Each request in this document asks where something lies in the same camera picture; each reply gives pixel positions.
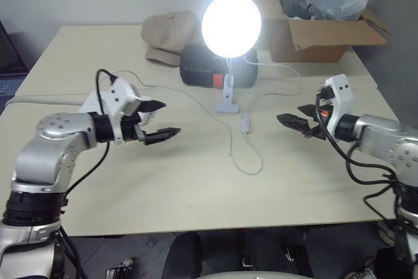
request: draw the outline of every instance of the shoe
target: shoe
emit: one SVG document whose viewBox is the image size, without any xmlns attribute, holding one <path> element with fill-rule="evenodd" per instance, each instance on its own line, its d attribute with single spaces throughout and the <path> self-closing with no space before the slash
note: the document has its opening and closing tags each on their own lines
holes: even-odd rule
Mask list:
<svg viewBox="0 0 418 279">
<path fill-rule="evenodd" d="M 376 222 L 380 238 L 389 246 L 394 246 L 394 231 L 385 222 Z"/>
<path fill-rule="evenodd" d="M 347 274 L 344 279 L 377 279 L 377 277 L 371 269 L 366 268 L 362 272 L 351 272 Z"/>
<path fill-rule="evenodd" d="M 201 239 L 196 233 L 178 235 L 171 244 L 162 279 L 194 279 L 200 277 Z"/>
</svg>

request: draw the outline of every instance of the beige cap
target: beige cap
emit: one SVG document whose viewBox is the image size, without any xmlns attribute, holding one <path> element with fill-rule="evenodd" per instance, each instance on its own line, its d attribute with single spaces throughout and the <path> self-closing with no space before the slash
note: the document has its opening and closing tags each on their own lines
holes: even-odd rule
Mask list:
<svg viewBox="0 0 418 279">
<path fill-rule="evenodd" d="M 141 37 L 150 47 L 145 58 L 173 67 L 187 45 L 201 44 L 201 22 L 189 11 L 150 16 L 142 24 Z"/>
</svg>

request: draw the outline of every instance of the power cord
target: power cord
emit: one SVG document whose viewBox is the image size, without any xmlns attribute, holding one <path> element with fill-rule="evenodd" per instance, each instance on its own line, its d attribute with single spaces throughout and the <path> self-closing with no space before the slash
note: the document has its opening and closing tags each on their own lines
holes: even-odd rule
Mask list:
<svg viewBox="0 0 418 279">
<path fill-rule="evenodd" d="M 389 167 L 386 167 L 384 165 L 378 165 L 378 164 L 373 164 L 373 163 L 360 163 L 358 161 L 352 160 L 351 156 L 353 155 L 353 152 L 356 150 L 356 148 L 358 148 L 360 146 L 360 142 L 356 142 L 348 151 L 348 153 L 344 153 L 344 151 L 339 147 L 339 145 L 336 143 L 336 141 L 334 140 L 334 138 L 331 136 L 331 134 L 329 133 L 327 127 L 325 126 L 321 114 L 320 114 L 320 109 L 319 109 L 319 102 L 321 100 L 321 93 L 316 95 L 316 100 L 315 100 L 315 115 L 316 118 L 319 122 L 319 126 L 322 129 L 322 131 L 324 132 L 326 138 L 328 139 L 328 141 L 332 144 L 332 147 L 335 148 L 335 150 L 345 159 L 346 161 L 346 169 L 348 172 L 348 175 L 350 177 L 350 179 L 352 179 L 354 182 L 358 183 L 358 184 L 362 184 L 362 185 L 374 185 L 374 184 L 387 184 L 387 186 L 385 186 L 383 189 L 381 189 L 380 191 L 373 193 L 373 194 L 369 194 L 366 195 L 365 197 L 363 197 L 363 202 L 366 204 L 366 206 L 368 208 L 370 208 L 373 212 L 375 212 L 380 218 L 383 219 L 383 221 L 387 224 L 387 226 L 391 228 L 392 223 L 382 214 L 380 213 L 377 209 L 375 209 L 369 202 L 368 200 L 374 197 L 379 197 L 380 195 L 384 194 L 386 191 L 388 191 L 391 188 L 394 188 L 396 183 L 397 183 L 397 179 L 396 179 L 396 173 Z M 351 169 L 351 164 L 359 166 L 359 167 L 366 167 L 366 168 L 377 168 L 377 169 L 383 169 L 387 172 L 389 172 L 391 174 L 391 179 L 390 180 L 372 180 L 372 181 L 364 181 L 364 180 L 360 180 L 358 179 L 354 173 L 353 170 Z"/>
<path fill-rule="evenodd" d="M 250 65 L 264 65 L 264 66 L 273 66 L 273 67 L 284 67 L 286 69 L 292 70 L 298 76 L 298 78 L 299 78 L 299 82 L 298 82 L 299 89 L 298 89 L 297 92 L 294 92 L 294 93 L 278 93 L 278 92 L 272 91 L 272 92 L 268 92 L 268 93 L 263 93 L 263 94 L 260 94 L 260 95 L 256 95 L 253 99 L 251 99 L 249 101 L 249 103 L 245 107 L 245 111 L 244 111 L 244 113 L 243 113 L 243 115 L 241 117 L 241 134 L 243 135 L 243 137 L 246 140 L 246 142 L 248 143 L 248 145 L 257 154 L 257 157 L 258 157 L 259 162 L 260 162 L 260 167 L 255 172 L 246 172 L 246 171 L 243 171 L 238 165 L 236 165 L 236 163 L 234 162 L 234 159 L 233 159 L 233 163 L 234 163 L 234 166 L 238 170 L 240 170 L 242 173 L 254 175 L 254 174 L 258 174 L 258 173 L 261 172 L 261 170 L 263 169 L 264 163 L 263 163 L 263 157 L 262 157 L 260 151 L 258 151 L 258 149 L 255 147 L 254 143 L 252 143 L 252 141 L 248 137 L 248 133 L 249 133 L 249 129 L 250 129 L 249 126 L 250 126 L 250 123 L 251 123 L 251 116 L 249 114 L 249 112 L 251 110 L 251 107 L 253 106 L 253 104 L 256 101 L 258 101 L 260 98 L 262 98 L 264 96 L 270 96 L 270 95 L 295 96 L 295 95 L 298 95 L 298 94 L 302 93 L 302 90 L 303 90 L 303 79 L 302 79 L 302 77 L 301 77 L 301 75 L 299 74 L 298 71 L 296 71 L 294 68 L 292 68 L 292 67 L 290 67 L 288 65 L 282 65 L 281 63 L 258 63 L 258 62 L 252 62 L 252 61 L 249 61 L 247 59 L 247 56 L 245 54 L 244 54 L 244 60 L 246 61 L 246 63 L 249 63 Z"/>
<path fill-rule="evenodd" d="M 97 100 L 99 102 L 99 106 L 100 106 L 100 111 L 101 114 L 105 113 L 105 109 L 103 106 L 103 100 L 101 98 L 100 95 L 100 89 L 99 89 L 99 76 L 101 73 L 107 74 L 110 78 L 111 82 L 114 82 L 115 79 L 117 78 L 114 74 L 110 73 L 107 70 L 104 69 L 99 69 L 96 71 L 96 75 L 95 75 L 95 86 L 96 86 L 96 94 L 97 94 Z M 106 156 L 109 152 L 109 148 L 110 148 L 110 143 L 107 142 L 106 143 L 106 149 L 104 151 L 104 154 L 102 155 L 102 158 L 81 178 L 79 178 L 75 183 L 73 183 L 67 190 L 67 192 L 65 193 L 66 196 L 68 196 L 68 194 L 74 189 L 76 188 L 81 182 L 83 182 L 89 175 L 91 175 L 97 168 L 99 168 L 99 166 L 102 164 L 102 162 L 106 159 Z M 76 268 L 76 279 L 88 279 L 86 274 L 84 273 L 84 270 L 81 266 L 81 261 L 80 261 L 80 255 L 77 252 L 76 246 L 74 245 L 74 243 L 72 243 L 71 239 L 69 238 L 69 236 L 66 234 L 63 226 L 60 227 L 59 232 L 64 240 L 64 243 L 67 245 L 67 248 L 69 248 L 70 252 L 69 253 L 68 250 L 66 250 L 66 254 L 69 257 L 70 261 L 72 262 L 72 264 L 74 265 L 74 267 Z"/>
<path fill-rule="evenodd" d="M 79 101 L 58 101 L 55 99 L 47 99 L 47 98 L 29 98 L 29 97 L 13 97 L 9 99 L 6 104 L 5 108 L 11 104 L 16 103 L 31 103 L 31 104 L 45 104 L 45 105 L 69 105 L 69 106 L 81 106 L 83 102 Z"/>
<path fill-rule="evenodd" d="M 244 134 L 243 132 L 242 132 L 242 134 L 243 134 L 243 137 L 244 137 L 244 140 L 248 143 L 248 145 L 250 146 L 250 148 L 255 152 L 255 155 L 257 156 L 257 158 L 258 158 L 258 160 L 259 160 L 259 164 L 260 164 L 260 166 L 259 166 L 259 168 L 256 170 L 256 171 L 253 171 L 253 172 L 250 172 L 250 171 L 246 171 L 246 170 L 244 170 L 243 168 L 241 168 L 240 166 L 239 166 L 239 164 L 236 162 L 236 160 L 235 160 L 235 157 L 234 157 L 234 153 L 233 153 L 233 131 L 232 131 L 232 128 L 230 127 L 230 125 L 229 124 L 227 124 L 227 123 L 225 123 L 225 122 L 223 122 L 222 120 L 220 120 L 220 119 L 218 119 L 217 117 L 215 117 L 199 100 L 197 100 L 194 96 L 192 96 L 192 95 L 190 95 L 188 92 L 186 92 L 186 91 L 183 91 L 183 90 L 179 90 L 179 89 L 177 89 L 177 88 L 172 88 L 172 87 L 169 87 L 169 86 L 162 86 L 162 85 L 154 85 L 154 84 L 147 84 L 147 83 L 144 83 L 141 79 L 140 79 L 140 77 L 135 73 L 135 72 L 133 72 L 133 71 L 129 71 L 129 70 L 121 70 L 121 71 L 115 71 L 115 72 L 113 72 L 113 74 L 118 74 L 118 73 L 129 73 L 129 74 L 131 74 L 131 75 L 133 75 L 137 80 L 138 80 L 138 82 L 142 85 L 142 86 L 144 86 L 145 88 L 164 88 L 164 89 L 166 89 L 166 90 L 171 90 L 171 91 L 177 91 L 177 92 L 179 92 L 179 93 L 182 93 L 182 94 L 184 94 L 185 96 L 187 96 L 189 99 L 191 99 L 194 103 L 196 103 L 211 119 L 213 119 L 214 121 L 216 121 L 216 122 L 218 122 L 218 123 L 220 123 L 221 125 L 223 125 L 224 127 L 226 127 L 227 128 L 227 130 L 228 130 L 228 132 L 229 132 L 229 155 L 230 155 L 230 157 L 231 157 L 231 160 L 232 160 L 232 163 L 233 163 L 233 165 L 234 165 L 234 167 L 238 170 L 238 171 L 240 171 L 241 173 L 243 173 L 243 174 L 246 174 L 246 175 L 255 175 L 255 174 L 258 174 L 258 173 L 260 173 L 261 171 L 262 171 L 262 169 L 263 169 L 263 167 L 264 167 L 264 161 L 263 161 L 263 157 L 262 157 L 262 155 L 261 155 L 261 153 L 260 153 L 260 151 L 258 150 L 258 148 L 254 145 L 254 143 L 252 143 L 252 141 L 250 140 L 250 138 L 248 137 L 248 135 L 246 135 L 246 134 Z M 293 95 L 298 95 L 298 94 L 300 94 L 301 93 L 301 89 L 299 89 L 299 91 L 298 92 L 296 92 L 296 93 L 289 93 L 289 94 L 286 94 L 286 93 L 276 93 L 276 92 L 272 92 L 272 93 L 264 93 L 264 94 L 262 94 L 262 95 L 258 95 L 258 96 L 256 96 L 256 97 L 254 97 L 250 102 L 249 102 L 249 104 L 247 105 L 247 107 L 246 108 L 250 108 L 250 106 L 256 101 L 256 100 L 258 100 L 260 97 L 264 97 L 264 96 L 267 96 L 267 95 L 283 95 L 283 96 L 293 96 Z"/>
</svg>

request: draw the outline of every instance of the desk lamp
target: desk lamp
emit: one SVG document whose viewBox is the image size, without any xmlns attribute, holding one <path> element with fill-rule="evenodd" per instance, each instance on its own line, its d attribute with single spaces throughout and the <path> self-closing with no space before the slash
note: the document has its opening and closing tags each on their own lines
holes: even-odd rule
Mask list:
<svg viewBox="0 0 418 279">
<path fill-rule="evenodd" d="M 203 40 L 228 65 L 222 101 L 215 105 L 217 112 L 235 114 L 240 110 L 233 104 L 233 60 L 253 48 L 260 31 L 261 15 L 253 0 L 213 0 L 206 8 L 202 18 Z"/>
</svg>

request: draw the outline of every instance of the lamp base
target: lamp base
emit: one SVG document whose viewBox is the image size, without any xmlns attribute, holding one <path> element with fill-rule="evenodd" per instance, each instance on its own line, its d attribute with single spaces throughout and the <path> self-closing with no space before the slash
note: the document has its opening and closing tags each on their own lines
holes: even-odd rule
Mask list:
<svg viewBox="0 0 418 279">
<path fill-rule="evenodd" d="M 236 114 L 240 111 L 240 107 L 233 104 L 234 95 L 234 76 L 231 73 L 227 73 L 223 79 L 223 95 L 222 101 L 215 104 L 215 110 L 217 112 L 226 112 L 229 114 Z"/>
</svg>

